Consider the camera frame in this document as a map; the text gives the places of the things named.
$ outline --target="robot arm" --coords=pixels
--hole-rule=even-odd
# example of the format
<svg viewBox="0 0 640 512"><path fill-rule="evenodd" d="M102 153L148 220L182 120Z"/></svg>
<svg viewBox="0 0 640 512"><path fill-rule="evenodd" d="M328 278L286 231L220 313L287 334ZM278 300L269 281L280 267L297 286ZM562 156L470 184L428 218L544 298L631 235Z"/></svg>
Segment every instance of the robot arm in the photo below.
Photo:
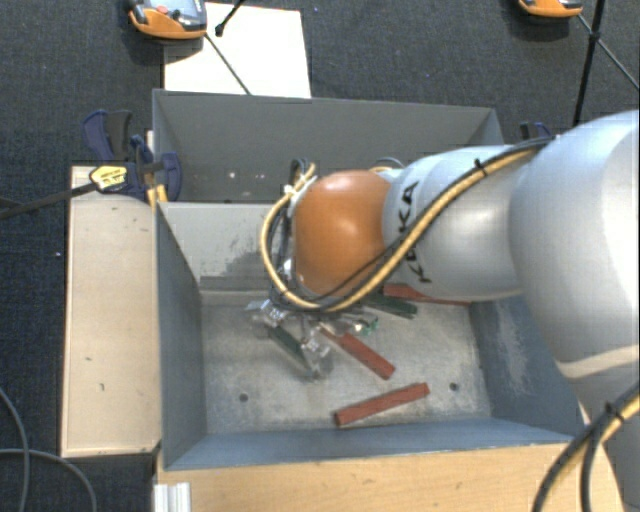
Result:
<svg viewBox="0 0 640 512"><path fill-rule="evenodd" d="M634 111L537 145L335 173L293 214L293 272L321 300L276 286L310 312L349 308L386 279L442 299L523 294L593 416L638 380L638 137ZM607 451L624 501L640 508L637 416Z"/></svg>

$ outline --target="blue clamp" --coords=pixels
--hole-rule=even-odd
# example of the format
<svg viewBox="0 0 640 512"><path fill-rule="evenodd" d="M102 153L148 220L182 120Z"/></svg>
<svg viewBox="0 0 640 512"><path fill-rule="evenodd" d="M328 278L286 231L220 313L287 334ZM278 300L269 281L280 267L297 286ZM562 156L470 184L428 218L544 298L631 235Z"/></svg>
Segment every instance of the blue clamp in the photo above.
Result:
<svg viewBox="0 0 640 512"><path fill-rule="evenodd" d="M541 122L520 123L520 134L523 140L537 139L538 137L553 137L551 130Z"/></svg>
<svg viewBox="0 0 640 512"><path fill-rule="evenodd" d="M182 167L178 155L175 152L163 153L160 161L154 163L153 152L140 135L128 139L130 120L131 112L126 110L96 110L82 122L85 145L101 164L118 162L127 168L127 186L118 194L146 201L146 192L151 186L145 183L144 176L152 173L154 183L167 189L169 201L176 201L182 188Z"/></svg>

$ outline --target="orange device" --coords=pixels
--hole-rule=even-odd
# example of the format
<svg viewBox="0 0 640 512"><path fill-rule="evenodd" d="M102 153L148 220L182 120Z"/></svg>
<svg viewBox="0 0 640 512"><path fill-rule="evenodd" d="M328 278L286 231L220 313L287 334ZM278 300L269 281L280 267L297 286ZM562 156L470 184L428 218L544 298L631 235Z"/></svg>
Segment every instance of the orange device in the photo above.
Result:
<svg viewBox="0 0 640 512"><path fill-rule="evenodd" d="M365 170L336 172L309 187L293 219L301 284L317 294L333 290L340 295L371 272L367 261L385 249L382 210L389 188L389 182Z"/></svg>
<svg viewBox="0 0 640 512"><path fill-rule="evenodd" d="M198 39L207 32L204 0L128 0L140 32L162 39Z"/></svg>
<svg viewBox="0 0 640 512"><path fill-rule="evenodd" d="M582 12L578 0L518 0L525 12L542 18L570 18Z"/></svg>

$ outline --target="black carpet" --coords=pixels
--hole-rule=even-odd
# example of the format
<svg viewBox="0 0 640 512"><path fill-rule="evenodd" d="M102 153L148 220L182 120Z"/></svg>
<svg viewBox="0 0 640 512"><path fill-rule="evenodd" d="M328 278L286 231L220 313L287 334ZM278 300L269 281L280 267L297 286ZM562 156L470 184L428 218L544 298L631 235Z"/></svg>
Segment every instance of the black carpet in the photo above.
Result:
<svg viewBox="0 0 640 512"><path fill-rule="evenodd" d="M595 0L585 16L591 20ZM571 127L587 48L578 20L532 24L515 0L252 1L302 11L313 96L497 110L505 139L521 121ZM29 201L65 189L93 155L80 123L126 108L131 133L151 127L162 48L134 33L120 0L5 0L0 29L0 196ZM638 80L640 2L610 0L603 38ZM638 108L638 93L596 52L583 119ZM0 386L35 449L56 452L64 329L65 205L0 221ZM0 448L19 446L0 405ZM34 461L27 510L88 510L81 484ZM102 511L151 506L151 459L78 461ZM17 509L19 458L0 459L0 511Z"/></svg>

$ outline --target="metal rod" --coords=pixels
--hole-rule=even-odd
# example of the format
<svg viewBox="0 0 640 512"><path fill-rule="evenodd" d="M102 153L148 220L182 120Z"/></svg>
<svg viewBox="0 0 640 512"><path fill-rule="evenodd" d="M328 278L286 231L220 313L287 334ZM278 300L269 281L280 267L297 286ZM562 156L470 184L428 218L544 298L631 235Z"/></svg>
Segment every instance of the metal rod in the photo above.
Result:
<svg viewBox="0 0 640 512"><path fill-rule="evenodd" d="M587 47L587 56L584 60L584 67L582 68L582 79L580 81L580 91L578 92L578 100L576 101L576 109L573 114L573 126L577 126L580 123L580 115L582 114L582 105L584 103L584 96L587 92L587 84L589 82L589 73L591 72L591 65L593 63L593 53L596 49L596 44L600 39L600 23L602 22L602 13L604 11L605 0L598 0L596 3L596 11L593 15L593 23L591 24L591 30L589 30L589 46Z"/></svg>
<svg viewBox="0 0 640 512"><path fill-rule="evenodd" d="M211 46L213 47L213 49L218 54L218 57L220 57L220 59L222 59L222 62L224 63L225 66L227 66L227 69L233 75L233 78L236 79L236 82L238 82L238 85L240 85L240 87L242 87L242 90L245 92L245 94L247 96L251 96L252 95L251 92L249 91L249 89L247 89L247 86L244 85L244 82L240 79L240 77L238 76L238 73L236 73L235 69L233 69L233 66L229 63L229 61L225 58L225 56L220 51L220 49L216 46L216 43L213 42L213 39L211 39L209 37L209 34L207 34L206 32L204 34L204 37L205 37L205 39L207 41L209 41L211 43Z"/></svg>
<svg viewBox="0 0 640 512"><path fill-rule="evenodd" d="M589 32L591 32L591 27L582 14L578 15L578 20ZM600 46L600 48L604 50L604 53L607 55L607 57L611 59L611 61L620 71L622 71L622 74L627 77L627 79L633 84L633 86L640 91L638 82L636 82L635 78L631 76L631 73L627 71L627 69L622 65L622 63L617 59L617 57L613 54L613 52L609 49L609 47L604 43L602 39L598 39L598 46Z"/></svg>
<svg viewBox="0 0 640 512"><path fill-rule="evenodd" d="M245 2L245 0L238 0L236 2L236 4L233 6L233 9L231 9L231 12L229 14L227 14L227 17L222 20L222 23L220 23L217 27L216 27L216 36L217 37L222 37L222 34L224 34L224 27L226 26L227 22L233 17L233 15L236 13L236 11L238 9L240 9L240 6Z"/></svg>

